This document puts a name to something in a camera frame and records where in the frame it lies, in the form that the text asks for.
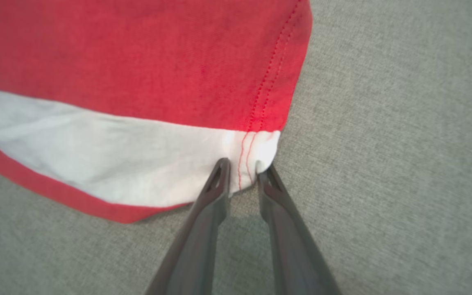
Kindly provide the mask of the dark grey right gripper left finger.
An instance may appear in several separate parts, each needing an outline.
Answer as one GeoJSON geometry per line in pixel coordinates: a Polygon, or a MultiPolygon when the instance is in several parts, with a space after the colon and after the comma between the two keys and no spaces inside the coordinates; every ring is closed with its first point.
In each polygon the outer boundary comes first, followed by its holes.
{"type": "Polygon", "coordinates": [[[215,164],[189,216],[152,279],[147,295],[210,295],[218,228],[228,215],[230,160],[215,164]]]}

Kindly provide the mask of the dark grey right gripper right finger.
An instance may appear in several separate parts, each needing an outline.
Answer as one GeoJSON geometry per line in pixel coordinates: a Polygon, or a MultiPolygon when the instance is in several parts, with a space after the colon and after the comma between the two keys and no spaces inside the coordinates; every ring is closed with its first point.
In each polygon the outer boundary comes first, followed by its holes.
{"type": "Polygon", "coordinates": [[[270,166],[258,176],[260,213],[268,224],[278,295],[339,295],[341,291],[290,194],[270,166]]]}

